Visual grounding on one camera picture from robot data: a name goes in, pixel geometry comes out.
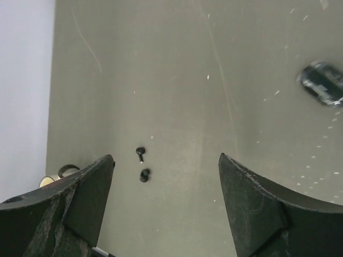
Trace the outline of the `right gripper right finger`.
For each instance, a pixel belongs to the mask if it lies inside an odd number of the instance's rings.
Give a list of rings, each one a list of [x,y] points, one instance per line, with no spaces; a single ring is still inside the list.
[[[342,206],[297,193],[222,153],[219,176],[237,256],[342,256]]]

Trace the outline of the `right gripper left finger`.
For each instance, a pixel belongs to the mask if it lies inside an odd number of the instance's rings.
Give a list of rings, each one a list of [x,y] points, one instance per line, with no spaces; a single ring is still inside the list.
[[[1,256],[107,256],[97,249],[115,161],[1,203]]]

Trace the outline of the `black stem earbud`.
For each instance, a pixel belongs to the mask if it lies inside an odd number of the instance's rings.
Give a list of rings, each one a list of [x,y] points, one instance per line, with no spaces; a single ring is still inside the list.
[[[137,153],[137,155],[139,157],[140,163],[144,162],[143,155],[145,154],[145,152],[146,152],[146,149],[144,147],[137,147],[136,148],[136,153]]]

